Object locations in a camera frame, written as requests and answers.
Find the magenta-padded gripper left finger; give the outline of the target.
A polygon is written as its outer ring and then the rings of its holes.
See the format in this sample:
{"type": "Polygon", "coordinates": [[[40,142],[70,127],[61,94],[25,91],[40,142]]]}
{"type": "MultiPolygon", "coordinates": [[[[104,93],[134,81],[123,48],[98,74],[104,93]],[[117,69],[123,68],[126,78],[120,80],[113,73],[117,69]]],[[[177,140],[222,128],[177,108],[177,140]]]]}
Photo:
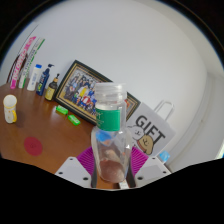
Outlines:
{"type": "Polygon", "coordinates": [[[87,148],[77,157],[68,157],[55,175],[84,188],[95,188],[97,171],[92,148],[87,148]]]}

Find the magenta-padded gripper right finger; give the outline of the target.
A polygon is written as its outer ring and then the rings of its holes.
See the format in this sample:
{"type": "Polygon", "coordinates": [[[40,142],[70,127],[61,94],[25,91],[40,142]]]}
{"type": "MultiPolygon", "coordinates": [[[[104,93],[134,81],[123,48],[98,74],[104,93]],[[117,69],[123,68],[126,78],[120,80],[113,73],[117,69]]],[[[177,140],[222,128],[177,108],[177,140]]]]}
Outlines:
{"type": "Polygon", "coordinates": [[[143,187],[170,174],[158,157],[149,157],[138,148],[132,149],[128,170],[128,184],[131,188],[143,187]]]}

